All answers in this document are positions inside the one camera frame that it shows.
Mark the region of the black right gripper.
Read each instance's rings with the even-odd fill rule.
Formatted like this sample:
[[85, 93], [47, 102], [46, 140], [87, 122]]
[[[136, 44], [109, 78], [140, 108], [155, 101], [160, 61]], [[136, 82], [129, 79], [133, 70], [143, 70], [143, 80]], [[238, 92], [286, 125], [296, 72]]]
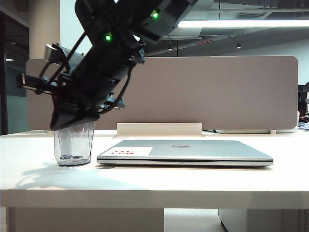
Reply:
[[104, 114], [108, 107], [114, 109], [125, 108], [125, 102], [121, 98], [116, 101], [111, 91], [101, 100], [93, 100], [73, 83], [66, 75], [60, 76], [60, 81], [53, 81], [50, 84], [48, 77], [38, 78], [25, 73], [18, 75], [18, 88], [26, 88], [37, 94], [49, 94], [53, 96], [54, 110], [50, 123], [50, 129], [60, 130], [75, 125], [97, 121], [98, 115], [76, 114], [83, 109], [94, 114]]

